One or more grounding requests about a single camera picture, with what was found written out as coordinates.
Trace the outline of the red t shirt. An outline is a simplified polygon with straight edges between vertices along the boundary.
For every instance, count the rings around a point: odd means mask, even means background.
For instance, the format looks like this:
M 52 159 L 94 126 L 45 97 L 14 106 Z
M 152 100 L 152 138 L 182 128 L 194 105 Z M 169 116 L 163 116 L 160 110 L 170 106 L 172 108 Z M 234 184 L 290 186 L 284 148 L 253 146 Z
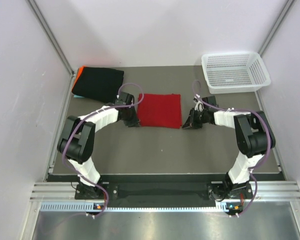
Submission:
M 142 127 L 179 129 L 182 126 L 180 94 L 139 95 L 137 117 Z

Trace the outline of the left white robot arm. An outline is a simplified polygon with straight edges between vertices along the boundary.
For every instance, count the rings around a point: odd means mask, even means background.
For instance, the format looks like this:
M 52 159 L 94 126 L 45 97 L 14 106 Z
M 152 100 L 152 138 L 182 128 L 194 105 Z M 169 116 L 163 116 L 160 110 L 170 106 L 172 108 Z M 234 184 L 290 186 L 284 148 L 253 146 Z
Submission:
M 95 134 L 118 121 L 127 127 L 140 125 L 135 97 L 130 93 L 121 92 L 114 103 L 108 103 L 87 115 L 71 115 L 64 122 L 57 150 L 62 154 L 64 164 L 77 173 L 77 199 L 98 199 L 105 194 L 100 183 L 101 175 L 92 160 Z

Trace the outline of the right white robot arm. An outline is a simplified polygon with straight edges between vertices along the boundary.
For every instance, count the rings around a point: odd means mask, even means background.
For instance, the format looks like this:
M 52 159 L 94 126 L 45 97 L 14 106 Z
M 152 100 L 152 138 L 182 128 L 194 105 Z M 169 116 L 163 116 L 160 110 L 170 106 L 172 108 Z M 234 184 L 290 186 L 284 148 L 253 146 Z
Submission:
M 183 129 L 201 129 L 203 124 L 211 124 L 235 130 L 238 156 L 225 174 L 222 187 L 210 191 L 210 195 L 219 201 L 235 198 L 247 189 L 253 170 L 276 145 L 269 122 L 263 111 L 220 108 L 214 95 L 203 98 L 197 95 L 194 103 Z

